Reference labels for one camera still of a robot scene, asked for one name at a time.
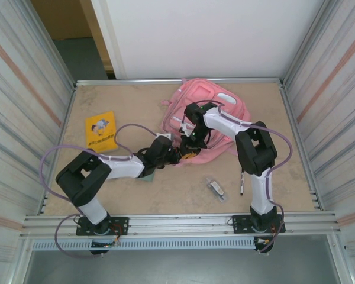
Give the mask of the pink backpack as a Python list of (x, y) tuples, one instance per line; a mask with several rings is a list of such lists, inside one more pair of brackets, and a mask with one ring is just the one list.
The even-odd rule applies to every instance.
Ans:
[[(181, 133), (179, 130), (183, 128), (192, 132), (194, 125), (189, 118), (184, 118), (184, 110), (191, 103), (197, 103), (199, 106), (208, 102), (215, 104), (222, 103), (222, 111), (244, 121), (250, 121), (250, 113), (245, 103), (235, 94), (216, 85), (206, 79), (193, 79), (184, 81), (183, 85), (172, 95), (170, 100), (161, 101), (162, 105), (167, 106), (167, 110), (161, 123), (161, 129), (165, 133), (174, 135), (173, 145), (179, 146), (181, 143)], [(188, 159), (181, 159), (177, 166), (185, 166), (187, 164), (205, 164), (224, 152), (235, 155), (233, 149), (234, 141), (224, 136), (219, 131), (212, 130), (211, 137), (205, 139), (207, 148)]]

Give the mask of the yellow book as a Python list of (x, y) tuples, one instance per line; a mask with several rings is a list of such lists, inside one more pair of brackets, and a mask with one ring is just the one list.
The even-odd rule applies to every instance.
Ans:
[(116, 150), (114, 140), (116, 133), (115, 115), (113, 111), (104, 112), (85, 120), (86, 146), (98, 153)]

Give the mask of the brown wooden board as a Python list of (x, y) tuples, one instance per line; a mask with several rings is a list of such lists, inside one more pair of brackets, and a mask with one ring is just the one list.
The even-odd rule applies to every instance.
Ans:
[(114, 74), (91, 0), (30, 0), (54, 40), (92, 38), (107, 74)]

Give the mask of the wide aluminium mounting rail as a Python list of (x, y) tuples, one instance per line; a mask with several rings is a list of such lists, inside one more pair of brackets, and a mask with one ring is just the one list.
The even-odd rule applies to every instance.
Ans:
[[(128, 238), (136, 237), (221, 237), (234, 234), (230, 214), (177, 214), (177, 215), (130, 215), (127, 225)], [(62, 220), (62, 216), (26, 217), (21, 239), (50, 239), (61, 223), (58, 236), (76, 238), (76, 218)], [(307, 211), (285, 213), (285, 229), (280, 235), (327, 235), (339, 234), (341, 228), (335, 213)]]

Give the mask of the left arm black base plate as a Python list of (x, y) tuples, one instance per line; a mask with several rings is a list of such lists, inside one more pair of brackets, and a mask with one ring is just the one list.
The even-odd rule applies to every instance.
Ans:
[(87, 217), (78, 219), (77, 236), (122, 236), (127, 235), (128, 217), (107, 216), (98, 224), (92, 224)]

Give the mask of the aluminium table frame rail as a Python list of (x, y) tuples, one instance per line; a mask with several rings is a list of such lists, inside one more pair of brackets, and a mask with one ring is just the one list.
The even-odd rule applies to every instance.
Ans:
[(322, 198), (318, 192), (318, 183), (316, 181), (314, 172), (312, 170), (312, 167), (311, 167), (311, 164), (309, 161), (309, 157), (308, 157), (308, 154), (307, 154), (305, 146), (304, 146), (303, 139), (302, 139), (301, 134), (299, 132), (298, 122), (294, 116), (293, 109), (292, 109), (291, 103), (289, 102), (289, 98), (288, 98), (284, 84), (282, 84), (282, 83), (279, 84), (279, 91), (280, 91), (280, 95), (282, 97), (283, 104), (286, 109), (289, 123), (291, 125), (291, 129), (293, 132), (293, 136), (295, 139), (295, 143), (296, 143), (296, 146), (298, 149), (299, 156), (301, 158), (302, 166), (304, 168), (305, 177), (306, 177), (309, 189), (315, 195), (315, 199), (313, 201), (313, 203), (315, 204), (315, 209), (317, 211), (323, 211), (324, 207), (322, 204)]
[[(193, 78), (177, 79), (116, 79), (116, 80), (78, 80), (76, 86), (117, 86), (117, 85), (182, 85)], [(247, 77), (247, 78), (206, 78), (214, 83), (280, 83), (274, 77)]]
[[(65, 118), (64, 118), (64, 121), (63, 121), (63, 125), (62, 125), (61, 132), (60, 132), (60, 137), (59, 137), (59, 140), (57, 142), (57, 145), (63, 144), (65, 133), (66, 133), (66, 129), (67, 129), (67, 125), (68, 125), (68, 122), (69, 122), (70, 114), (71, 114), (73, 103), (74, 103), (75, 96), (76, 96), (76, 91), (77, 91), (77, 88), (74, 89), (74, 91), (72, 93), (72, 97), (71, 97), (70, 102), (68, 104), (66, 115), (65, 115)], [(50, 166), (48, 168), (48, 174), (47, 174), (47, 180), (46, 180), (47, 186), (51, 186), (51, 184), (54, 181), (54, 172), (56, 170), (58, 159), (59, 159), (59, 150), (56, 149), (54, 152), (52, 152), (52, 160), (51, 160)], [(42, 200), (42, 204), (41, 204), (41, 207), (40, 207), (39, 212), (38, 212), (39, 215), (44, 214), (45, 209), (46, 209), (46, 205), (47, 205), (47, 201), (49, 199), (49, 195), (50, 194), (47, 191), (45, 191), (44, 197), (43, 197), (43, 200)]]

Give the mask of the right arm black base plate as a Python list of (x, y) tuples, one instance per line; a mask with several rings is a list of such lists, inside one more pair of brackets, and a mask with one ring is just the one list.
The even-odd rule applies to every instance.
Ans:
[(231, 217), (234, 234), (273, 234), (278, 231), (281, 223), (281, 214), (278, 214), (267, 225), (257, 225), (257, 218), (251, 215), (233, 215)]

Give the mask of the aluminium corner post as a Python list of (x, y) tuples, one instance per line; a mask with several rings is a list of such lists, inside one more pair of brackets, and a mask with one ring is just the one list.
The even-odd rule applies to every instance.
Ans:
[(304, 39), (302, 40), (302, 42), (299, 46), (298, 51), (296, 52), (295, 56), (293, 57), (286, 72), (284, 73), (284, 75), (280, 79), (280, 83), (283, 88), (288, 83), (288, 79), (292, 76), (294, 69), (299, 66), (299, 61), (303, 58), (305, 50), (309, 46), (310, 40), (315, 38), (315, 32), (317, 29), (319, 29), (320, 21), (324, 17), (324, 14), (327, 11), (331, 1), (332, 0), (322, 0), (320, 8), (319, 8), (317, 14), (315, 15), (312, 23), (310, 24), (308, 31), (306, 32)]
[(46, 56), (51, 60), (53, 67), (55, 68), (57, 74), (63, 83), (71, 90), (76, 89), (76, 81), (74, 80), (72, 74), (67, 68), (62, 56), (60, 55), (57, 47), (55, 46), (53, 40), (50, 37), (46, 27), (44, 26), (40, 16), (38, 15), (34, 5), (31, 0), (27, 0), (29, 9), (31, 10), (32, 17), (34, 20), (35, 26), (38, 28), (40, 37), (42, 38), (42, 46), (46, 48)]

